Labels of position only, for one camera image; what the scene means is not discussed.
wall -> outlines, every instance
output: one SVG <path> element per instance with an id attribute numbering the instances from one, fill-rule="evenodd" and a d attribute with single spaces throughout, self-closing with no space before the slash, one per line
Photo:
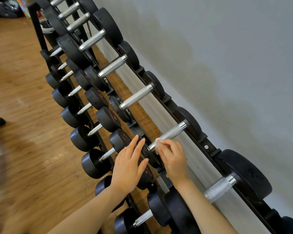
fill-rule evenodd
<path id="1" fill-rule="evenodd" d="M 211 142 L 266 175 L 273 193 L 265 201 L 293 217 L 293 0 L 94 1 Z M 118 73 L 133 93 L 142 87 L 127 66 Z M 162 132 L 174 125 L 151 95 L 141 104 Z M 196 176 L 212 184 L 219 174 L 185 135 L 178 140 Z M 234 191 L 217 205 L 240 233 L 266 232 Z"/>

hand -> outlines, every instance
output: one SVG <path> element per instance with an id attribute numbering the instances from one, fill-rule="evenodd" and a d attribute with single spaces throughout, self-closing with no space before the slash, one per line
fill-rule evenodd
<path id="1" fill-rule="evenodd" d="M 138 159 L 145 143 L 143 138 L 135 148 L 138 139 L 136 135 L 130 144 L 120 151 L 115 160 L 111 186 L 120 190 L 123 197 L 136 187 L 149 161 L 147 158 L 144 159 L 138 167 Z"/>
<path id="2" fill-rule="evenodd" d="M 156 149 L 162 159 L 167 175 L 174 186 L 177 187 L 188 180 L 187 158 L 179 142 L 166 139 L 157 141 L 160 149 Z"/>

trash can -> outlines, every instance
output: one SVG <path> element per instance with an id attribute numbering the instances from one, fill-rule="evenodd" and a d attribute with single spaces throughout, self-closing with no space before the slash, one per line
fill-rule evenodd
<path id="1" fill-rule="evenodd" d="M 43 32 L 43 35 L 47 39 L 47 41 L 50 43 L 51 47 L 54 47 L 57 45 L 56 39 L 59 37 L 58 33 L 54 31 L 54 28 L 52 28 L 51 24 L 48 22 L 47 19 L 41 19 L 40 26 Z"/>

white wipe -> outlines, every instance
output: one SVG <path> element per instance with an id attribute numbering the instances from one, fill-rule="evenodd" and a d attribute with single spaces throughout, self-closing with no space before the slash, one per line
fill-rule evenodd
<path id="1" fill-rule="evenodd" d="M 163 142 L 163 138 L 156 138 L 155 139 L 155 152 L 156 152 L 156 154 L 158 154 L 158 152 L 156 151 L 156 149 L 159 149 L 159 146 L 157 145 L 157 141 L 160 141 L 160 142 Z"/>

silver metal handle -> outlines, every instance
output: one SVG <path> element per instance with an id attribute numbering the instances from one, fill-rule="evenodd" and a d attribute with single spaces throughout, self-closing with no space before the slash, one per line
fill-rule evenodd
<path id="1" fill-rule="evenodd" d="M 50 57 L 58 55 L 61 51 L 62 51 L 61 47 L 57 48 L 54 52 L 50 54 Z"/>
<path id="2" fill-rule="evenodd" d="M 57 6 L 58 4 L 62 3 L 65 0 L 52 0 L 50 2 L 51 6 Z"/>
<path id="3" fill-rule="evenodd" d="M 141 224 L 143 224 L 146 220 L 148 220 L 152 216 L 153 216 L 153 213 L 152 213 L 151 209 L 149 209 L 143 215 L 141 215 L 140 217 L 138 217 L 135 220 L 135 222 L 133 223 L 133 227 L 140 226 Z"/>
<path id="4" fill-rule="evenodd" d="M 72 24 L 70 24 L 67 27 L 67 30 L 72 33 L 74 32 L 79 26 L 86 23 L 90 18 L 90 14 L 87 12 L 86 14 L 82 15 L 80 18 L 78 18 L 76 21 L 74 21 Z"/>
<path id="5" fill-rule="evenodd" d="M 233 185 L 236 183 L 236 179 L 232 175 L 228 175 L 227 177 L 222 177 L 214 184 L 212 184 L 205 192 L 205 197 L 213 203 L 219 197 L 221 197 L 224 193 L 230 190 Z"/>
<path id="6" fill-rule="evenodd" d="M 80 114 L 84 113 L 86 110 L 88 110 L 91 107 L 92 107 L 91 103 L 88 103 L 86 106 L 84 106 L 82 109 L 79 110 L 77 115 L 80 115 Z"/>
<path id="7" fill-rule="evenodd" d="M 103 126 L 101 124 L 98 124 L 95 128 L 93 128 L 89 133 L 88 136 L 92 136 L 94 133 L 97 133 L 99 130 L 101 130 Z"/>
<path id="8" fill-rule="evenodd" d="M 187 126 L 188 126 L 188 121 L 183 120 L 182 122 L 178 123 L 173 128 L 171 128 L 168 132 L 166 132 L 165 134 L 162 134 L 160 136 L 160 138 L 163 139 L 163 140 L 165 140 L 165 139 L 173 139 L 177 135 L 179 135 L 181 132 L 183 132 L 187 128 Z M 155 141 L 152 144 L 149 145 L 149 149 L 151 151 L 155 150 Z"/>
<path id="9" fill-rule="evenodd" d="M 59 66 L 58 70 L 62 70 L 64 69 L 65 67 L 67 67 L 67 63 L 64 62 L 62 65 Z"/>
<path id="10" fill-rule="evenodd" d="M 76 94 L 78 91 L 80 91 L 82 89 L 81 86 L 76 87 L 73 91 L 71 91 L 68 96 L 73 96 L 74 94 Z"/>
<path id="11" fill-rule="evenodd" d="M 86 51 L 89 48 L 91 48 L 94 44 L 99 42 L 101 39 L 103 39 L 105 36 L 105 30 L 102 29 L 99 32 L 97 32 L 94 36 L 92 36 L 90 39 L 88 39 L 86 42 L 84 42 L 82 45 L 79 46 L 79 49 L 81 51 Z"/>
<path id="12" fill-rule="evenodd" d="M 115 61 L 107 65 L 105 68 L 103 68 L 99 73 L 100 78 L 105 78 L 108 74 L 110 74 L 112 71 L 116 70 L 117 68 L 124 65 L 127 61 L 127 57 L 125 55 L 117 58 Z"/>
<path id="13" fill-rule="evenodd" d="M 74 11 L 77 11 L 79 8 L 79 2 L 75 2 L 73 5 L 71 5 L 67 10 L 63 11 L 61 14 L 59 14 L 60 19 L 66 19 L 69 17 Z"/>
<path id="14" fill-rule="evenodd" d="M 115 151 L 114 148 L 111 148 L 109 151 L 107 151 L 101 158 L 99 158 L 99 162 L 104 161 L 107 159 L 109 156 L 111 156 Z"/>
<path id="15" fill-rule="evenodd" d="M 62 77 L 62 79 L 60 79 L 60 82 L 62 82 L 62 81 L 64 81 L 64 80 L 67 80 L 68 78 L 70 78 L 72 75 L 74 74 L 74 71 L 70 71 L 70 72 L 68 72 L 66 75 L 64 75 L 63 77 Z"/>
<path id="16" fill-rule="evenodd" d="M 126 110 L 145 96 L 147 96 L 150 92 L 153 91 L 153 86 L 151 84 L 143 87 L 141 90 L 136 92 L 131 97 L 127 98 L 120 106 L 123 110 Z"/>

